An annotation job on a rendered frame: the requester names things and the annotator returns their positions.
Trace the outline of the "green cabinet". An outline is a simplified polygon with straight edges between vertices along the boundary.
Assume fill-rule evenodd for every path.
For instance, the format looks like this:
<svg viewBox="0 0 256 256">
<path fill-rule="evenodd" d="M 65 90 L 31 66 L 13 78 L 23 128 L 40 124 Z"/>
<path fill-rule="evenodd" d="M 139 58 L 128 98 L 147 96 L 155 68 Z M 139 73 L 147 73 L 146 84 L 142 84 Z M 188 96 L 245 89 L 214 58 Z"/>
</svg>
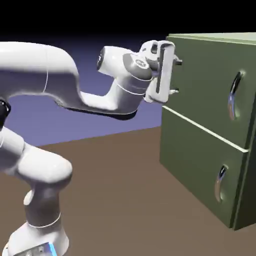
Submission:
<svg viewBox="0 0 256 256">
<path fill-rule="evenodd" d="M 234 42 L 249 42 L 256 44 L 256 32 L 231 32 L 231 33 L 194 33 L 194 34 L 170 34 L 174 36 L 182 36 L 185 38 L 199 38 L 199 39 L 210 39 L 218 41 L 234 41 Z M 201 126 L 179 112 L 169 108 L 167 103 L 162 107 L 166 108 L 170 112 L 182 117 L 183 119 L 191 122 L 197 127 L 205 130 L 206 132 L 223 139 L 226 143 L 233 146 L 238 146 L 231 141 L 221 137 L 220 135 L 212 132 L 211 130 Z M 253 103 L 253 130 L 249 144 L 249 148 L 245 149 L 240 146 L 241 149 L 247 150 L 247 160 L 244 166 L 244 171 L 241 174 L 239 183 L 239 194 L 237 198 L 237 208 L 234 218 L 234 225 L 231 229 L 239 230 L 244 227 L 256 223 L 256 98 Z"/>
</svg>

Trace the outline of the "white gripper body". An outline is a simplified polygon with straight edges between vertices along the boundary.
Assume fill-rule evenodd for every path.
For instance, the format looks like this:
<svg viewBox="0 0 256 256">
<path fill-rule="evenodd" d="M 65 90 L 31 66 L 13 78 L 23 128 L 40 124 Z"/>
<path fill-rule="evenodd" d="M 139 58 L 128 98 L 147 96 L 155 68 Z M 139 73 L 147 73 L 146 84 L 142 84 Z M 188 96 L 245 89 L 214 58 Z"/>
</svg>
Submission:
<svg viewBox="0 0 256 256">
<path fill-rule="evenodd" d="M 158 74 L 149 84 L 146 90 L 144 100 L 147 103 L 153 101 L 158 103 L 166 103 L 169 98 L 173 62 L 175 58 L 175 45 L 167 40 L 158 42 Z"/>
</svg>

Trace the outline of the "green cabinet door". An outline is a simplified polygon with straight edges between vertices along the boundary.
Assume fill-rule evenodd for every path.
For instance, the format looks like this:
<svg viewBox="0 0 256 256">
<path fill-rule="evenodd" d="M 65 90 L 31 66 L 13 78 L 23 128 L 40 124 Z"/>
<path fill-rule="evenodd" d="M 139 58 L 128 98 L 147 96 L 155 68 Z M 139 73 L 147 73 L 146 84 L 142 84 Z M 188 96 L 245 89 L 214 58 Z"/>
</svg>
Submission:
<svg viewBox="0 0 256 256">
<path fill-rule="evenodd" d="M 256 44 L 169 35 L 182 65 L 172 68 L 167 106 L 215 134 L 248 149 L 256 99 Z M 245 75 L 235 93 L 240 116 L 231 120 L 228 97 L 239 70 Z"/>
<path fill-rule="evenodd" d="M 235 223 L 241 174 L 247 158 L 247 150 L 162 109 L 161 164 L 229 228 Z M 222 201 L 217 202 L 214 186 L 222 165 L 227 165 L 228 170 L 221 182 Z"/>
</svg>

